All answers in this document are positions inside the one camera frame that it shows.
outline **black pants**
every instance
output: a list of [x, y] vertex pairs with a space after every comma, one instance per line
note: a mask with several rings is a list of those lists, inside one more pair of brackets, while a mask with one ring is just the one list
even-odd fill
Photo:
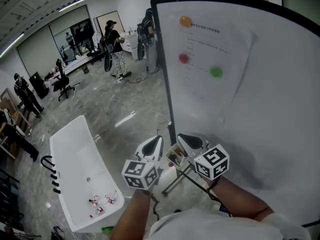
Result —
[[32, 101], [33, 105], [35, 105], [36, 109], [41, 113], [42, 107], [39, 105], [35, 95], [31, 91], [28, 91], [28, 98]]
[[72, 41], [70, 41], [70, 42], [68, 42], [69, 43], [69, 45], [71, 46], [71, 49], [72, 50], [75, 50], [75, 43], [74, 43], [74, 41], [72, 40]]
[[26, 141], [20, 134], [18, 134], [16, 129], [11, 125], [6, 124], [2, 132], [8, 137], [9, 142], [17, 143], [17, 145], [29, 153], [31, 157], [39, 154], [36, 148]]

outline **ceiling light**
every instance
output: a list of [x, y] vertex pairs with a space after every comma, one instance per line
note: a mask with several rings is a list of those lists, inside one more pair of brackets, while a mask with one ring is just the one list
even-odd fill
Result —
[[69, 4], [69, 5], [67, 5], [66, 7], [61, 8], [61, 9], [59, 10], [59, 12], [65, 10], [65, 9], [71, 7], [71, 6], [74, 6], [74, 5], [78, 4], [78, 3], [81, 3], [82, 1], [84, 1], [84, 0], [75, 1], [75, 2], [73, 2], [72, 4]]
[[2, 55], [4, 55], [4, 53], [6, 51], [8, 51], [10, 49], [11, 46], [13, 46], [22, 36], [24, 35], [24, 33], [22, 33], [21, 35], [19, 35], [1, 54], [0, 54], [0, 58], [2, 57]]

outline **red dot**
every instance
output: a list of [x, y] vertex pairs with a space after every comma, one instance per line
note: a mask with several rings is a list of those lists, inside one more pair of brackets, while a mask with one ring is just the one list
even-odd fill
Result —
[[188, 63], [188, 56], [186, 54], [180, 54], [179, 55], [179, 61], [182, 63], [182, 64], [187, 64]]

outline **concrete floor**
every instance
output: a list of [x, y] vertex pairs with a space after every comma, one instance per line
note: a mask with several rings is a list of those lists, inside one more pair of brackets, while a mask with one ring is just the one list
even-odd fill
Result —
[[[132, 71], [130, 81], [134, 82], [136, 78], [146, 75], [144, 61], [133, 61], [129, 53], [126, 54], [126, 61], [128, 69]], [[119, 173], [125, 160], [130, 158], [137, 146], [155, 136], [157, 131], [164, 138], [163, 153], [170, 147], [167, 130], [170, 116], [162, 70], [150, 74], [140, 83], [133, 84], [116, 83], [115, 79], [104, 71], [103, 61], [97, 61], [94, 65], [88, 64], [88, 68], [88, 74], [78, 70], [69, 75], [70, 85], [80, 83], [74, 100], [74, 91], [71, 90], [68, 99], [62, 97], [61, 102], [58, 102], [59, 92], [52, 92], [51, 89], [48, 96], [40, 101], [45, 107], [44, 113], [40, 119], [31, 118], [34, 122], [31, 143], [36, 145], [40, 152], [37, 162], [33, 163], [24, 152], [20, 153], [16, 161], [8, 160], [8, 167], [13, 168], [14, 176], [20, 180], [19, 207], [25, 214], [22, 221], [24, 231], [27, 234], [41, 235], [42, 240], [50, 239], [53, 226], [64, 230], [65, 239], [73, 239], [58, 195], [52, 191], [50, 172], [40, 165], [40, 158], [50, 154], [49, 138], [59, 129], [79, 115], [84, 115], [92, 135], [99, 134], [99, 141], [107, 147], [109, 154], [114, 155], [114, 166]], [[117, 128], [114, 127], [115, 123], [132, 111], [136, 112], [132, 119]], [[215, 209], [216, 203], [187, 179], [181, 180], [168, 197], [161, 195], [161, 191], [176, 177], [176, 171], [173, 167], [168, 167], [165, 158], [162, 158], [160, 167], [164, 171], [153, 192], [160, 200], [157, 212], [161, 218], [175, 209]], [[189, 175], [203, 184], [195, 173], [191, 172]], [[156, 216], [150, 213], [146, 232], [155, 221]], [[108, 234], [103, 233], [89, 233], [88, 236], [92, 240], [109, 238]], [[88, 239], [84, 233], [76, 233], [75, 237], [78, 240]]]

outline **whiteboard frame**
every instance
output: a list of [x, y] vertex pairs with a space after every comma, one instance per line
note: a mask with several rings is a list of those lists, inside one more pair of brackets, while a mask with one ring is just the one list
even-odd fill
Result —
[[302, 16], [301, 14], [299, 14], [293, 10], [290, 10], [288, 8], [285, 8], [283, 6], [280, 6], [278, 4], [268, 2], [265, 0], [151, 0], [150, 3], [151, 3], [152, 11], [153, 11], [155, 29], [156, 29], [156, 33], [157, 33], [158, 42], [159, 42], [158, 47], [160, 48], [158, 50], [159, 62], [160, 62], [161, 67], [163, 68], [165, 89], [166, 89], [166, 95], [167, 95], [169, 113], [170, 113], [170, 119], [171, 119], [171, 125], [169, 125], [168, 129], [170, 132], [170, 140], [171, 140], [172, 145], [177, 143], [177, 134], [176, 134], [176, 128], [175, 128], [174, 111], [173, 111], [173, 106], [172, 106], [167, 63], [166, 63], [166, 58], [165, 58], [165, 50], [164, 50], [164, 46], [163, 46], [163, 39], [162, 39], [162, 33], [161, 33], [161, 28], [160, 28], [160, 21], [159, 21], [157, 5], [164, 4], [164, 3], [189, 2], [189, 1], [229, 3], [229, 4], [247, 6], [247, 7], [259, 9], [262, 11], [266, 11], [266, 12], [278, 15], [280, 17], [287, 19], [287, 20], [290, 20], [290, 21], [304, 27], [305, 29], [311, 31], [312, 33], [314, 33], [318, 37], [320, 37], [320, 25], [316, 24], [312, 20]]

